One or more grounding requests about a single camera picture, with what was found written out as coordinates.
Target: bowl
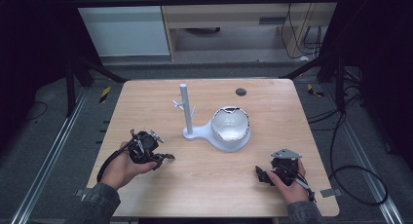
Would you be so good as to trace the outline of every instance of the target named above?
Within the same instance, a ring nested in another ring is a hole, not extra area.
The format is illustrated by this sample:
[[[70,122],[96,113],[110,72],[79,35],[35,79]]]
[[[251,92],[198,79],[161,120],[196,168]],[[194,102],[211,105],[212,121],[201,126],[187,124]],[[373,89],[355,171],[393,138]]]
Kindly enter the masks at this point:
[[[226,106],[217,110],[210,124],[215,138],[226,143],[239,142],[249,132],[248,115],[236,106]]]

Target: human hand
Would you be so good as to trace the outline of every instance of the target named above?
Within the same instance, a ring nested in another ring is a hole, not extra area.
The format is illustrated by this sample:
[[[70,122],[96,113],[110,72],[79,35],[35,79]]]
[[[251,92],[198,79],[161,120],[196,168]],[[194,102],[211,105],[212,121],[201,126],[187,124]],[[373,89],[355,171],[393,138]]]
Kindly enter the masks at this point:
[[[155,162],[146,164],[135,164],[128,151],[122,152],[106,168],[101,183],[105,183],[115,190],[127,185],[140,173],[145,173],[156,166]]]
[[[303,163],[298,159],[298,172],[305,176],[306,171],[304,170]],[[268,176],[271,181],[276,185],[279,191],[282,193],[283,199],[287,205],[297,202],[306,202],[309,200],[309,194],[306,189],[303,188],[296,181],[292,182],[290,186],[286,186],[278,175],[271,171],[267,171]]]

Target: finger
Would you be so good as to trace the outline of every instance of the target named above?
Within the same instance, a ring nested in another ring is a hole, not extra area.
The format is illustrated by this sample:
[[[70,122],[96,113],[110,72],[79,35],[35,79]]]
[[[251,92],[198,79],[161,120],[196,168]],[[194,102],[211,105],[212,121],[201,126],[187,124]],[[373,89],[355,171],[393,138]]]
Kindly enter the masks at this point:
[[[274,172],[267,171],[268,177],[270,177],[271,181],[278,187],[279,189],[286,188],[286,185],[282,182],[278,175]]]
[[[298,172],[303,176],[306,175],[306,170],[304,169],[303,162],[301,162],[300,159],[298,159]]]
[[[135,172],[137,173],[145,173],[147,171],[150,171],[152,168],[154,168],[157,165],[155,162],[150,162],[150,163],[145,163],[145,164],[135,164]]]

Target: wooden table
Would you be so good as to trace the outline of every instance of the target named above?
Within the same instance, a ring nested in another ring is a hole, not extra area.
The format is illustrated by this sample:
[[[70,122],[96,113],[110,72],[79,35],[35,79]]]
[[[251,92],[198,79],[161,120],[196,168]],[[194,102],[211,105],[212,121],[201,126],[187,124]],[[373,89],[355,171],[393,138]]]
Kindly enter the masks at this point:
[[[223,106],[242,108],[250,118],[251,137],[240,151],[224,153],[182,135],[186,127],[180,84],[188,87],[194,126],[206,124]],[[245,96],[236,89],[246,89]],[[122,203],[115,216],[139,217],[275,217],[287,216],[278,189],[258,182],[255,166],[271,169],[270,154],[283,148],[303,156],[309,185],[316,192],[323,216],[335,216],[330,188],[295,87],[290,80],[144,80],[125,83],[97,156],[88,187],[96,184],[102,163],[131,139],[130,130],[155,130],[164,139],[155,153],[171,153],[176,160],[141,174],[119,190]]]

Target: white cabinet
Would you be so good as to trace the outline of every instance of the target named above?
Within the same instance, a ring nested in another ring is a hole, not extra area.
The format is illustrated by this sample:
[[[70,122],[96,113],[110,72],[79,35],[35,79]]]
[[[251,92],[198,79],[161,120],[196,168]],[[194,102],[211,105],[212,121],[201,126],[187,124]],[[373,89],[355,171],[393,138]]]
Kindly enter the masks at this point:
[[[80,8],[102,58],[169,56],[160,7]]]

